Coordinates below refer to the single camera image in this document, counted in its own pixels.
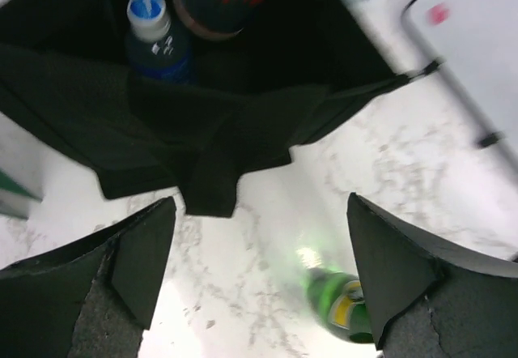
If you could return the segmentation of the blue label water bottle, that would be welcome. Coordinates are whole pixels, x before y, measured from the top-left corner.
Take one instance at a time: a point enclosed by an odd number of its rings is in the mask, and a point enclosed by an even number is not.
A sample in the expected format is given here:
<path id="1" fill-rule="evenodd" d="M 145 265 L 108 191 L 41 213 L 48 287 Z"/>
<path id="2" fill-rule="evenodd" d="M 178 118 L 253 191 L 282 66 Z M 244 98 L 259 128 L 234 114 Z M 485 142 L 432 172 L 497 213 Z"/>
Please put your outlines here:
<path id="1" fill-rule="evenodd" d="M 192 83 L 192 53 L 184 25 L 172 18 L 165 0 L 129 0 L 125 52 L 129 64 L 151 79 Z"/>

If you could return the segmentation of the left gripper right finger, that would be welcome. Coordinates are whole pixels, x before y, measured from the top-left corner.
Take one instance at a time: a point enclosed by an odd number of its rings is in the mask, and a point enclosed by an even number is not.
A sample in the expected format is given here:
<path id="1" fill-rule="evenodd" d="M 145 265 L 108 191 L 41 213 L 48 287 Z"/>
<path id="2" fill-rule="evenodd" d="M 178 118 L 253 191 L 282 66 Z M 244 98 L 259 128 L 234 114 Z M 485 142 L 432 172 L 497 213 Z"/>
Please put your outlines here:
<path id="1" fill-rule="evenodd" d="M 517 264 L 409 224 L 352 193 L 347 219 L 386 357 L 515 357 Z"/>

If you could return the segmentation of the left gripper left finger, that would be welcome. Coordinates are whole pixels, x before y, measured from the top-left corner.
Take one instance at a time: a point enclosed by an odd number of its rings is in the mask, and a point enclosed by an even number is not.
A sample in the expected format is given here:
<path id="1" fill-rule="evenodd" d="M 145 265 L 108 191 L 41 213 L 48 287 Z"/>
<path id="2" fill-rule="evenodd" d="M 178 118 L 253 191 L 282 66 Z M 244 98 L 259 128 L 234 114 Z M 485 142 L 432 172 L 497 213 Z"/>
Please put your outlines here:
<path id="1" fill-rule="evenodd" d="M 135 357 L 171 249 L 171 197 L 1 270 L 3 357 Z"/>

